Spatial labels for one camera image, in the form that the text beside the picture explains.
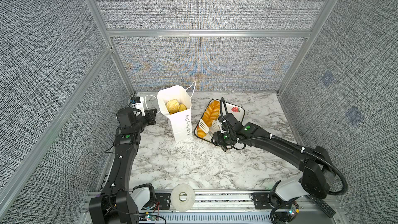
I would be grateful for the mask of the white slotted bread tongs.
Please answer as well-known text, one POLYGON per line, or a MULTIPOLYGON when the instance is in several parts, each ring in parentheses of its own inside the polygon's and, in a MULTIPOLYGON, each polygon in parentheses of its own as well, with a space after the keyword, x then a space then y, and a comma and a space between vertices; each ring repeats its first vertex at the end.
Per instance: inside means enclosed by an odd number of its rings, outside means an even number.
POLYGON ((211 126, 209 127, 203 119, 199 122, 199 128, 206 134, 215 133, 221 131, 220 124, 218 120, 213 120, 211 126))

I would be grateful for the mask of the fake croissant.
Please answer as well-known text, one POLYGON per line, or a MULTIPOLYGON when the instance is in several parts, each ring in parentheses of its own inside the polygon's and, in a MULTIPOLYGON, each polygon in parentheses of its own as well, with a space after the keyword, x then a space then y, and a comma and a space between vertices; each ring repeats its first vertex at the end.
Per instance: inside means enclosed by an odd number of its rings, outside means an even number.
POLYGON ((179 105, 179 112, 183 112, 185 110, 187 110, 187 107, 184 104, 180 104, 179 105))
POLYGON ((199 138, 204 138, 207 135, 206 132, 204 132, 201 128, 197 128, 197 136, 199 138))

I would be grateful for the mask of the round fake bread bottom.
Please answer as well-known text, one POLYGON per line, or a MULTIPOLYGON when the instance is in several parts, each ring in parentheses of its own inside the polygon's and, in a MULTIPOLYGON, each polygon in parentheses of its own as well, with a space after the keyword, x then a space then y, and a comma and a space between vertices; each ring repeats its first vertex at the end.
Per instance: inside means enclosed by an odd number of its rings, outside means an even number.
POLYGON ((170 100, 166 103, 166 108, 170 115, 178 113, 180 110, 180 103, 177 99, 170 100))

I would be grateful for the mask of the white paper gift bag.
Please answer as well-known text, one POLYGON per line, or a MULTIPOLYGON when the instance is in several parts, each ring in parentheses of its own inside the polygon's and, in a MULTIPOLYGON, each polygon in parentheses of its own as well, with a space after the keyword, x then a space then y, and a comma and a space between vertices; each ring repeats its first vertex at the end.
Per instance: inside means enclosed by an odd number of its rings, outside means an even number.
POLYGON ((167 118, 170 130, 176 142, 180 142, 190 138, 192 133, 192 96, 194 95, 196 82, 193 82, 189 87, 183 88, 176 85, 157 93, 156 99, 158 101, 160 113, 167 118), (183 104, 187 109, 181 112, 171 114, 167 109, 167 102, 176 100, 179 105, 183 104))

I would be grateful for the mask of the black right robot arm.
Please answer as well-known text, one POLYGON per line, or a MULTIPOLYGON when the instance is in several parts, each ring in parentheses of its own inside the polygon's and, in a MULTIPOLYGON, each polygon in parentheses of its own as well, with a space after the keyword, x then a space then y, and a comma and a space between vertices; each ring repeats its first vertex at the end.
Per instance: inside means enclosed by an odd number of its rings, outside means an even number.
POLYGON ((331 186, 336 176, 332 160, 326 149, 317 146, 310 148, 294 144, 275 136, 254 123, 241 124, 232 114, 219 117, 221 130, 216 132, 211 142, 222 147, 243 144, 270 152, 296 167, 301 174, 290 180, 276 183, 272 196, 287 202, 293 198, 312 195, 319 199, 331 194, 331 186))

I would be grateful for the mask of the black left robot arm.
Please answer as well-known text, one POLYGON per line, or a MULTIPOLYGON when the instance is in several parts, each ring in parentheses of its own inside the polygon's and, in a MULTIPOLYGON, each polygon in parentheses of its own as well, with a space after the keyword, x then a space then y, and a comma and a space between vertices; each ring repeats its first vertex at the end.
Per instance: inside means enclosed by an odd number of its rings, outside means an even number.
POLYGON ((109 177, 100 194, 89 203, 94 224, 137 224, 143 207, 154 200, 151 185, 130 192, 133 161, 138 153, 141 133, 148 125, 156 124, 157 109, 141 110, 125 107, 117 112, 119 133, 114 141, 114 161, 109 177))

